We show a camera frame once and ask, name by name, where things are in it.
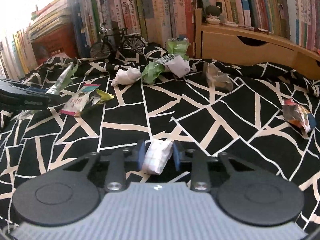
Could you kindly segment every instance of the geometric pattern blanket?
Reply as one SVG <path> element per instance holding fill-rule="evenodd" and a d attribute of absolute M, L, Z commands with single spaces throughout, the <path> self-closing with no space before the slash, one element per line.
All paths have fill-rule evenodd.
<path fill-rule="evenodd" d="M 185 148 L 216 156 L 221 151 L 293 181 L 305 196 L 297 224 L 312 232 L 320 224 L 320 108 L 319 81 L 310 80 L 287 66 L 261 63 L 230 65 L 215 60 L 190 59 L 191 72 L 183 78 L 163 73 L 154 85 L 138 80 L 132 85 L 111 86 L 118 69 L 144 69 L 149 61 L 166 55 L 147 46 L 144 55 L 112 53 L 105 61 L 86 59 L 61 91 L 67 102 L 85 83 L 115 95 L 113 100 L 81 117 L 60 114 L 62 105 L 49 107 L 25 120 L 1 111 L 0 228 L 21 222 L 12 206 L 12 194 L 23 182 L 70 162 L 87 152 L 107 154 L 134 146 L 140 139 L 179 140 Z M 39 88 L 54 84 L 70 59 L 54 57 L 24 77 Z M 213 62 L 233 82 L 226 93 L 209 88 L 202 70 Z M 307 136 L 283 118 L 285 98 L 307 108 L 317 127 Z M 128 171 L 128 181 L 175 182 L 190 180 L 188 172 L 175 171 L 169 160 L 161 175 Z"/>

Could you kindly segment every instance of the circular black pad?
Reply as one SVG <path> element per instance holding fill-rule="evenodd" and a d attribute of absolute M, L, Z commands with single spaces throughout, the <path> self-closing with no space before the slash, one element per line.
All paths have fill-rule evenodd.
<path fill-rule="evenodd" d="M 28 180 L 13 194 L 17 213 L 30 223 L 61 226 L 86 217 L 99 203 L 99 192 L 84 174 L 50 171 Z"/>
<path fill-rule="evenodd" d="M 294 220 L 304 195 L 287 180 L 267 171 L 236 172 L 218 190 L 221 208 L 240 222 L 276 226 Z"/>

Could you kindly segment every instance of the gray ribbed cover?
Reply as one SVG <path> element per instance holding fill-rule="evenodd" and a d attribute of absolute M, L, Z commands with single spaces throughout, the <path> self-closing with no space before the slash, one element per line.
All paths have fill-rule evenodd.
<path fill-rule="evenodd" d="M 306 234 L 293 222 L 273 228 L 241 224 L 225 215 L 208 193 L 184 182 L 135 183 L 109 193 L 100 206 L 74 224 L 44 228 L 23 223 L 18 240 L 296 240 Z"/>

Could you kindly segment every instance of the wooden drawer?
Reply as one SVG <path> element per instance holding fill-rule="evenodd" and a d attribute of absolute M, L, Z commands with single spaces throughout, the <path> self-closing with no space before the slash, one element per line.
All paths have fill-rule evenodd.
<path fill-rule="evenodd" d="M 201 57 L 247 66 L 262 62 L 294 66 L 296 52 L 293 50 L 263 41 L 249 41 L 236 35 L 203 31 Z"/>

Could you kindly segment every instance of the wooden bed frame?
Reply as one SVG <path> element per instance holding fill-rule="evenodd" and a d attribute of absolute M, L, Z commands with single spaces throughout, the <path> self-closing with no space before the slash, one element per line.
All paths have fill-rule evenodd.
<path fill-rule="evenodd" d="M 320 79 L 317 53 L 279 36 L 203 23 L 201 8 L 196 9 L 195 47 L 196 58 L 245 66 L 274 62 L 290 66 L 310 79 Z"/>

